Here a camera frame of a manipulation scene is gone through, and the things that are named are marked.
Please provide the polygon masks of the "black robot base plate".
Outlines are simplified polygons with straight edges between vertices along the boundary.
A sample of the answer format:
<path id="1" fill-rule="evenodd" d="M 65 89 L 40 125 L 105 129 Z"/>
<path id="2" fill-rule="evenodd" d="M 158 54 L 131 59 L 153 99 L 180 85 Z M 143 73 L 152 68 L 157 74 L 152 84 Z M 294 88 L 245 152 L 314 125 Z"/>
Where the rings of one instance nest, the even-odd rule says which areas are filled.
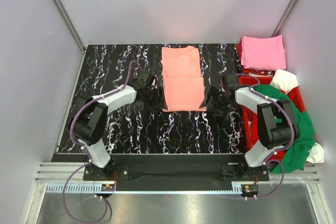
<path id="1" fill-rule="evenodd" d="M 267 167 L 245 167 L 243 154 L 113 154 L 105 168 L 89 165 L 86 181 L 131 185 L 209 185 L 267 182 Z"/>

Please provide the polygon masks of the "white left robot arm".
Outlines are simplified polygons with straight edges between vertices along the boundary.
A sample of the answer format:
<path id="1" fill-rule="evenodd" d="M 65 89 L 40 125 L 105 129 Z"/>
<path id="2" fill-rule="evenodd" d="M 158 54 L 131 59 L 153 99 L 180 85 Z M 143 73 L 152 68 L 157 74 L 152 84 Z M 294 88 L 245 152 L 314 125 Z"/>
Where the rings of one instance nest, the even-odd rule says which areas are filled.
<path id="1" fill-rule="evenodd" d="M 103 180 L 113 175 L 111 157 L 102 137 L 108 116 L 115 110 L 135 102 L 142 102 L 143 108 L 156 112 L 161 109 L 162 88 L 158 78 L 141 71 L 134 79 L 116 89 L 90 98 L 80 97 L 69 121 L 69 133 L 84 148 L 89 162 L 95 166 L 95 174 Z"/>

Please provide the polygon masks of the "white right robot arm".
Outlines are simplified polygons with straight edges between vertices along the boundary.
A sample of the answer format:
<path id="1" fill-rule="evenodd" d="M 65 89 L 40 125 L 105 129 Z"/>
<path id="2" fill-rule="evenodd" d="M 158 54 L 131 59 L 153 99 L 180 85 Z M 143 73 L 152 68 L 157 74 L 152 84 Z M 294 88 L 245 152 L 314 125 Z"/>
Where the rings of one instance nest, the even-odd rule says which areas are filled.
<path id="1" fill-rule="evenodd" d="M 213 117 L 224 117 L 229 109 L 241 105 L 258 117 L 258 141 L 244 155 L 244 161 L 238 167 L 239 176 L 250 180 L 257 174 L 257 168 L 266 165 L 279 151 L 287 150 L 300 136 L 298 123 L 291 101 L 273 99 L 257 92 L 254 87 L 260 80 L 247 86 L 239 83 L 242 73 L 222 76 L 222 86 L 211 86 L 200 108 L 206 108 Z"/>

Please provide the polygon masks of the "salmon pink t shirt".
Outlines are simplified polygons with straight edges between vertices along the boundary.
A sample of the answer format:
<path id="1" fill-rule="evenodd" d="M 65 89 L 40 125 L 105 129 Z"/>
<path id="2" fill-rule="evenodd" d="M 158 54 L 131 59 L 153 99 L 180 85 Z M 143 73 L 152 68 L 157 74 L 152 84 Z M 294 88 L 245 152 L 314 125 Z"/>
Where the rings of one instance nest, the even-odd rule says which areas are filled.
<path id="1" fill-rule="evenodd" d="M 162 48 L 164 112 L 206 111 L 200 53 L 193 46 Z"/>

